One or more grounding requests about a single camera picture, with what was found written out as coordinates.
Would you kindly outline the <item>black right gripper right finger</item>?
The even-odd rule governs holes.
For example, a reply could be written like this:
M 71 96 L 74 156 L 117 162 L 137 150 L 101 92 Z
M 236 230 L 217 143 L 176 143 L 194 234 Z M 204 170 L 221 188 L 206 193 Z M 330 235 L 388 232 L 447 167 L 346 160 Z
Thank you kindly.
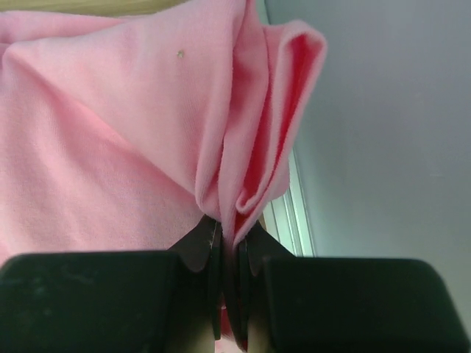
M 260 225 L 224 250 L 222 287 L 249 352 L 457 352 L 443 279 L 415 259 L 297 257 Z

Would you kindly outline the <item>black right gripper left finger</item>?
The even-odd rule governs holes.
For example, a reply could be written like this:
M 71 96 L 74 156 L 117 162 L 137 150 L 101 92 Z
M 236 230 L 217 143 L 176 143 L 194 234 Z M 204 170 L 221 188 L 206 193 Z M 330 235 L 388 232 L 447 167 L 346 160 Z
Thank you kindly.
M 165 251 L 22 254 L 1 267 L 3 352 L 213 352 L 222 228 Z

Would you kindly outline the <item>pink t shirt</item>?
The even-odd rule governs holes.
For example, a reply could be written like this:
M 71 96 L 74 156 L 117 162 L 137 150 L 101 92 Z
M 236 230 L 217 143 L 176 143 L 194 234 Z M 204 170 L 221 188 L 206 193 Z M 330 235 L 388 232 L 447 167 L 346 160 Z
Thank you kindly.
M 164 249 L 204 215 L 235 246 L 288 188 L 326 54 L 253 1 L 1 14 L 1 258 Z

